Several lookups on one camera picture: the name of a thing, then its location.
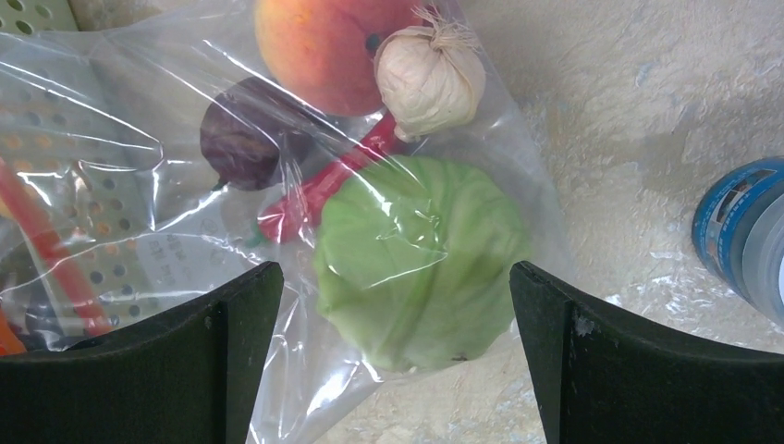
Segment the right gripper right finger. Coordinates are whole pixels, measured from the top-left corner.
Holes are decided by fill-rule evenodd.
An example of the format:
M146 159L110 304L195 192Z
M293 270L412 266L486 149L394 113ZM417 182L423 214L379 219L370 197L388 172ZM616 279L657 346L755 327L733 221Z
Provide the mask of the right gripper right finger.
M665 327L522 262L510 272L550 443L779 443L783 358Z

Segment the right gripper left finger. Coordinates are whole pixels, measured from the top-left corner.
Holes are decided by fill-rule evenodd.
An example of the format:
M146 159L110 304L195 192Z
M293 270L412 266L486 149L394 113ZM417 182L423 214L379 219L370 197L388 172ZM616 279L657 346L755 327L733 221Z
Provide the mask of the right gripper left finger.
M66 351L1 361L5 443L242 443L281 302L277 263Z

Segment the fake red chili pepper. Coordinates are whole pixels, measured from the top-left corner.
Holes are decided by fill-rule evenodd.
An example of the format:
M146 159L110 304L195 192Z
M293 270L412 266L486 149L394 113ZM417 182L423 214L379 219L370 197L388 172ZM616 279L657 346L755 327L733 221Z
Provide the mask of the fake red chili pepper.
M401 147L395 127L395 119L386 112L353 148L303 182L299 189L265 209L254 227L255 240L282 244L298 237L302 228L318 226L327 200L339 191L345 180Z

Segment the fake green cabbage head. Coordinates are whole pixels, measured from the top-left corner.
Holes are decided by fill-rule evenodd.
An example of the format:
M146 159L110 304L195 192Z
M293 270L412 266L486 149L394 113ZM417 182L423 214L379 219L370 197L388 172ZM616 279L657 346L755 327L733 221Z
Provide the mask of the fake green cabbage head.
M509 271L531 249L518 206L482 170L396 155L326 201L317 309L378 369L446 368L508 330Z

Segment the fake purple onion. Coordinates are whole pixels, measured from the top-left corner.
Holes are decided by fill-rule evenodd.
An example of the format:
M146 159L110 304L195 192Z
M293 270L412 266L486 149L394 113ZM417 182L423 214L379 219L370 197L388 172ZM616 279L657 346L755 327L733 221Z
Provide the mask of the fake purple onion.
M301 162L316 146L306 131L278 114L300 109L265 80L250 77L218 94L200 126L201 154L217 173L214 189L226 185L260 191L282 181L281 155Z

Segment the clear zip top bag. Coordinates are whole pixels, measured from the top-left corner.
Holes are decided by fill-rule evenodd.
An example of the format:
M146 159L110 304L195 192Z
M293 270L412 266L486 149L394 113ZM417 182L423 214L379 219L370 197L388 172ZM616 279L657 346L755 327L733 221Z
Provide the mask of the clear zip top bag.
M553 180L458 1L360 1L302 68L252 1L79 31L1 5L1 439L311 443L517 335Z

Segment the fake garlic bulb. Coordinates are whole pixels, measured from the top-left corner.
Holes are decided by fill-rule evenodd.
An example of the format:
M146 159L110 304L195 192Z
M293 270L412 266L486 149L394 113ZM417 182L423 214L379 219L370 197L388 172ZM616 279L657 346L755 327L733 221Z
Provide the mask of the fake garlic bulb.
M486 86L475 33L431 6L413 12L423 24L393 32L374 57L376 85L404 142L472 122Z

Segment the fake peach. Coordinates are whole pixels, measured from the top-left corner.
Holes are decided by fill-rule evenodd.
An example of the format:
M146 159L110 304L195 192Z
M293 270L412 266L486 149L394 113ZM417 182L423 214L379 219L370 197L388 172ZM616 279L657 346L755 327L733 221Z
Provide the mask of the fake peach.
M286 90L322 112L372 114L382 106L374 55L392 33L420 25L419 1L266 0L254 28L264 63Z

